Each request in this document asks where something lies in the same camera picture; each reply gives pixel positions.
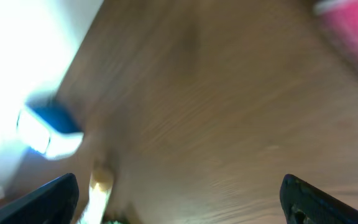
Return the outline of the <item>white bamboo print tube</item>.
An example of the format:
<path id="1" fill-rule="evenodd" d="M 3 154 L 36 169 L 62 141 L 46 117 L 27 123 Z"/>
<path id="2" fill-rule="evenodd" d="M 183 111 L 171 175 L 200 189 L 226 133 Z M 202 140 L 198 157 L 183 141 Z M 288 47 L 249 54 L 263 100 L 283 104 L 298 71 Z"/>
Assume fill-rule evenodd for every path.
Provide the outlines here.
<path id="1" fill-rule="evenodd" d="M 88 203 L 76 224 L 101 224 L 114 184 L 114 175 L 105 167 L 95 168 L 89 181 Z"/>

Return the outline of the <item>green lid glass jar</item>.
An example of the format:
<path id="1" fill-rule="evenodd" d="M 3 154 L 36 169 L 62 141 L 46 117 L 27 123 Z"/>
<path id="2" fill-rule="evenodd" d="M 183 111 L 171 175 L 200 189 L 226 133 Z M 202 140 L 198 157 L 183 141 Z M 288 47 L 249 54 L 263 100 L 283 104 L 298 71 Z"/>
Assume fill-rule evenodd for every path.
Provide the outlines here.
<path id="1" fill-rule="evenodd" d="M 117 221 L 117 220 L 107 220 L 107 221 L 103 222 L 103 224 L 125 224 L 125 223 Z"/>

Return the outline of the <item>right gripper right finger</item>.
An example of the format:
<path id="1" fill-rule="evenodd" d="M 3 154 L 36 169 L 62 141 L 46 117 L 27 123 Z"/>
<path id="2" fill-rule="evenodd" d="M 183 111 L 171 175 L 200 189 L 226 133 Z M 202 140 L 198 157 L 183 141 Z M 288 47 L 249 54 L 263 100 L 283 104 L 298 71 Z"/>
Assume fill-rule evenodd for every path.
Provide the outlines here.
<path id="1" fill-rule="evenodd" d="M 287 223 L 358 224 L 358 210 L 292 174 L 283 178 L 280 203 Z"/>

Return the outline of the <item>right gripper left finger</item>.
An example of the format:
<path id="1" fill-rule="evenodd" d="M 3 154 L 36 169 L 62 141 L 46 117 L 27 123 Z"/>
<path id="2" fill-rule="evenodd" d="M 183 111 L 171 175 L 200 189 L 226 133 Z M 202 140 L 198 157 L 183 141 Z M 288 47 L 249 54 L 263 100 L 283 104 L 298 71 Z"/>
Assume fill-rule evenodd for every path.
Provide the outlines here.
<path id="1" fill-rule="evenodd" d="M 69 224 L 78 199 L 76 177 L 67 173 L 0 208 L 0 224 Z"/>

